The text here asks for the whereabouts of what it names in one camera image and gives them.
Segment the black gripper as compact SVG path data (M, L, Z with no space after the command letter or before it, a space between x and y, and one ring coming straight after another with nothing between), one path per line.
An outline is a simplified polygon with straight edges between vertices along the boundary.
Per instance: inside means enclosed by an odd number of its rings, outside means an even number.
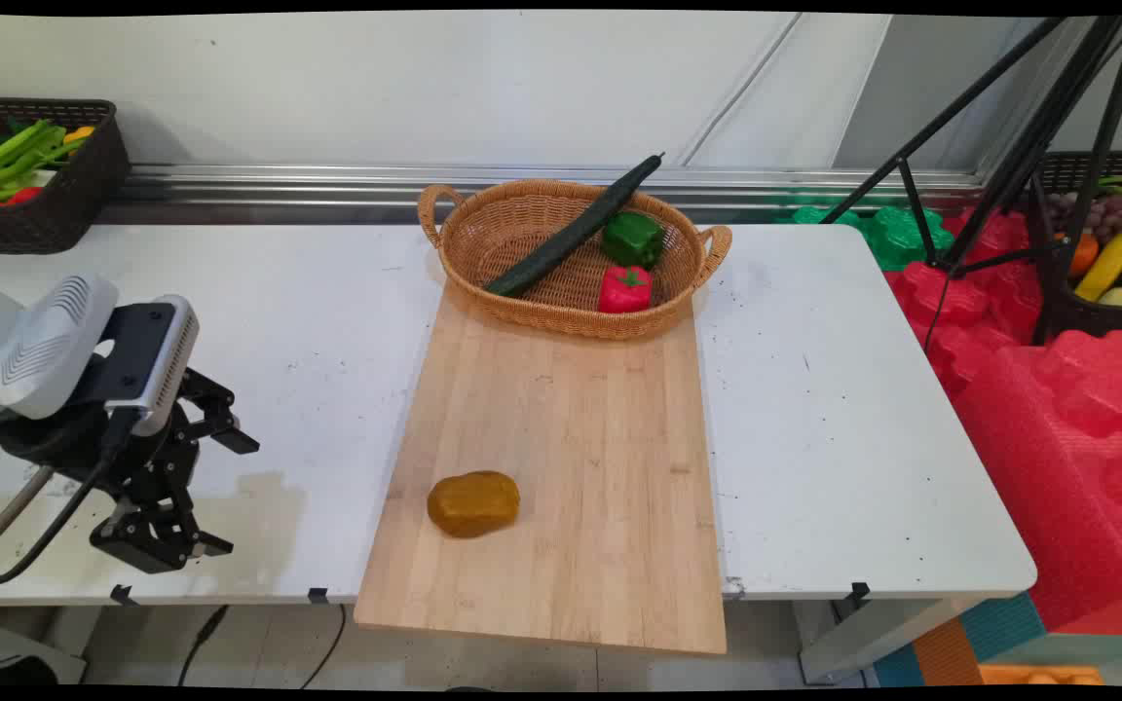
M122 382L108 376L84 376L74 395L52 416L24 417L0 411L0 448L9 456L49 467L72 482L84 483L96 473L99 450L114 409L107 403L125 394ZM151 419L160 427L135 425L110 465L93 486L116 499L111 516L90 532L90 546L140 572L164 573L186 568L192 560L223 556L232 542L199 527L187 488L199 456L199 442L213 439L238 456L248 456L261 443L243 433L232 412L234 393L205 373L187 369L175 396ZM182 408L187 402L201 412L193 422Z

